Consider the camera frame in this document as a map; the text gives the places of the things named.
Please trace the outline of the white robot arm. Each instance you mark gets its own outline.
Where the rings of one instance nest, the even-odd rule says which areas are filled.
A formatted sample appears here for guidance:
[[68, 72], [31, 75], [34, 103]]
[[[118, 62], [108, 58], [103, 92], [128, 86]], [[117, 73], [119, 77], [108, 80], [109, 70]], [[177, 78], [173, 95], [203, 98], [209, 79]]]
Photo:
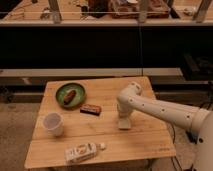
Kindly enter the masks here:
[[117, 96], [118, 128], [130, 129], [130, 115], [137, 110], [185, 129], [198, 137], [192, 171], [213, 171], [213, 111], [151, 99], [141, 93], [142, 87], [131, 82]]

